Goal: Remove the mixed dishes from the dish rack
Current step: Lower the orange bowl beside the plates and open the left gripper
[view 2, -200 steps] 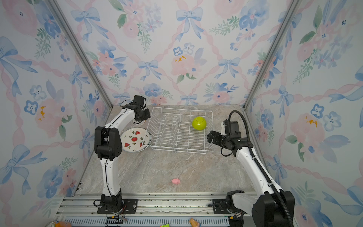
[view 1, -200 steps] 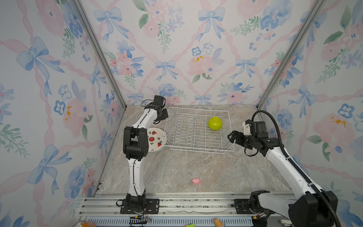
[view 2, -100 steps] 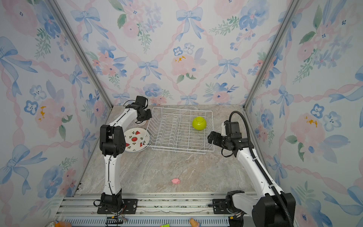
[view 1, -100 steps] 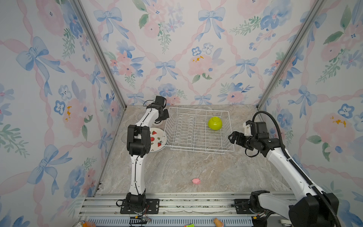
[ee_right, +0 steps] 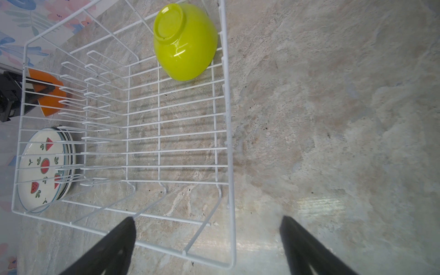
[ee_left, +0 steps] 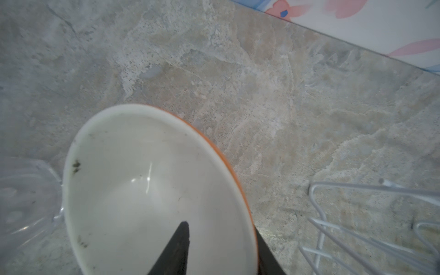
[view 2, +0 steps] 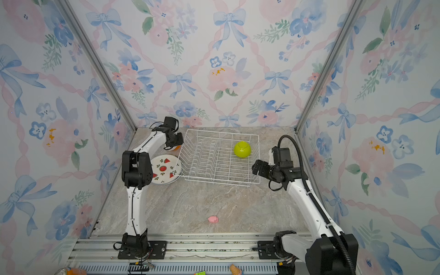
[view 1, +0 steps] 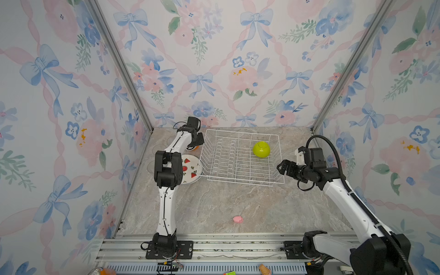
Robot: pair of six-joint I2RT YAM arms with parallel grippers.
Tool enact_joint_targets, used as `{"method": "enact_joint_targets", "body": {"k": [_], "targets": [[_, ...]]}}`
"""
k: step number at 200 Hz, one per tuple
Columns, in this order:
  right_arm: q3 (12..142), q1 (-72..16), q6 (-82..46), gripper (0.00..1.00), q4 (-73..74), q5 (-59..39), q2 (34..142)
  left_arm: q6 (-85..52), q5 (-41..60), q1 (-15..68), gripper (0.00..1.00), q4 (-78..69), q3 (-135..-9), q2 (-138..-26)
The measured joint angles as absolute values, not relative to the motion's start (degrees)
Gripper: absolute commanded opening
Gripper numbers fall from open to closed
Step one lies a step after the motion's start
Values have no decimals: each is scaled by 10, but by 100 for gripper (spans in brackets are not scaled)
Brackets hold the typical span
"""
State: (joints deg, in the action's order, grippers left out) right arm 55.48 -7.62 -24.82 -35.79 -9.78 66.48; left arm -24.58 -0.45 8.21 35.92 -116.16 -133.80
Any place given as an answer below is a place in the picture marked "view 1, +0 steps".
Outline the clear glass cup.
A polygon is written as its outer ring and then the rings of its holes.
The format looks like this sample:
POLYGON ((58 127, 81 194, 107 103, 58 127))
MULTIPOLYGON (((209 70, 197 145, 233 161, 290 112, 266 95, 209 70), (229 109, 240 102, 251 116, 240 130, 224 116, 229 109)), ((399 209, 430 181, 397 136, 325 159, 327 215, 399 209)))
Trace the clear glass cup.
POLYGON ((148 165, 147 165, 147 171, 148 171, 150 174, 154 174, 154 172, 155 172, 155 161, 154 161, 154 160, 152 160, 152 161, 150 161, 150 162, 148 163, 148 165))
POLYGON ((153 148, 152 148, 152 155, 155 156, 155 154, 158 151, 164 151, 166 148, 167 148, 167 146, 165 144, 154 145, 153 148))

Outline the watermelon pattern plate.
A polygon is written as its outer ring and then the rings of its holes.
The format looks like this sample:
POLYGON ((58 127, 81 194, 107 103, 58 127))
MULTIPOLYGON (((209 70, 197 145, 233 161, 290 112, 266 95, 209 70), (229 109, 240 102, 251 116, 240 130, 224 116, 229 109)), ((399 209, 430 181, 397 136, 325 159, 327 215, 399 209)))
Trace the watermelon pattern plate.
POLYGON ((194 155, 182 155, 183 178, 181 184, 195 183, 203 174, 203 165, 194 155))

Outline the clear glass cup back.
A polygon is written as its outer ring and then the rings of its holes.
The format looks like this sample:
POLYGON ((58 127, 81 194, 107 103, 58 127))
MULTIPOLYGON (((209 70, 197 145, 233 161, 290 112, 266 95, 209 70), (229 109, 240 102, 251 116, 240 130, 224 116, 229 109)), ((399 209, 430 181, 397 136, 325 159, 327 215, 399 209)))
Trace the clear glass cup back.
POLYGON ((158 151, 164 151, 166 148, 167 148, 167 146, 165 144, 154 145, 153 148, 152 148, 152 155, 155 156, 155 154, 158 151))

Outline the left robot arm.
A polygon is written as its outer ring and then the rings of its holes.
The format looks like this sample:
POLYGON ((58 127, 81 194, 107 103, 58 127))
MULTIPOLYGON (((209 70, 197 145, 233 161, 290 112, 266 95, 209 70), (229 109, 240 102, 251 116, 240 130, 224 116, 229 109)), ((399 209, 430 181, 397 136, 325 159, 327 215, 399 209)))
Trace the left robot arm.
POLYGON ((174 257, 177 252, 175 197, 183 182, 182 154, 203 145, 204 138, 200 128, 201 121, 196 117, 189 117, 177 129, 171 144, 155 153, 154 181, 159 190, 160 209, 157 232, 152 238, 152 250, 165 259, 174 257))

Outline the lime green bowl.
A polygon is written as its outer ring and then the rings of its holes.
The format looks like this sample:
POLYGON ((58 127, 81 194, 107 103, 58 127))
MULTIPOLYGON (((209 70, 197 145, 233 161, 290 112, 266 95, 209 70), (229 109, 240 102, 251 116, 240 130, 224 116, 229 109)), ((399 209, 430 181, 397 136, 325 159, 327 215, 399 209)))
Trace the lime green bowl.
POLYGON ((267 158, 270 155, 270 152, 271 152, 270 146, 265 141, 257 142, 253 146, 253 153, 255 156, 259 158, 267 158))

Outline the orange bowl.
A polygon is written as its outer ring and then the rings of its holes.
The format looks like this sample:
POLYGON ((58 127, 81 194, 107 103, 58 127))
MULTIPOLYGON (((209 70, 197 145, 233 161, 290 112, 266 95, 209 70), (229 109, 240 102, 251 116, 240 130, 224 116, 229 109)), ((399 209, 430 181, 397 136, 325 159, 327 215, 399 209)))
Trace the orange bowl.
POLYGON ((186 150, 187 151, 194 151, 197 150, 199 148, 199 146, 194 146, 194 147, 188 147, 186 150))

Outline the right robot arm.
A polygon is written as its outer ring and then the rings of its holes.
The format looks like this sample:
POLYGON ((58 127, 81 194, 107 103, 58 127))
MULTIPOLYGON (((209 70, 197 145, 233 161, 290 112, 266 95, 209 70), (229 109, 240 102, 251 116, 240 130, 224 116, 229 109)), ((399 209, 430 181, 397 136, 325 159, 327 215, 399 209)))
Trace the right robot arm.
POLYGON ((341 168, 327 166, 320 148, 300 147, 295 156, 294 162, 283 160, 278 164, 278 172, 299 183, 312 182, 329 197, 351 225, 359 246, 314 230, 304 233, 301 244, 285 250, 311 260, 320 258, 320 262, 308 264, 310 269, 323 269, 328 260, 336 259, 351 267, 356 275, 411 275, 409 239, 394 233, 371 212, 350 187, 341 168))

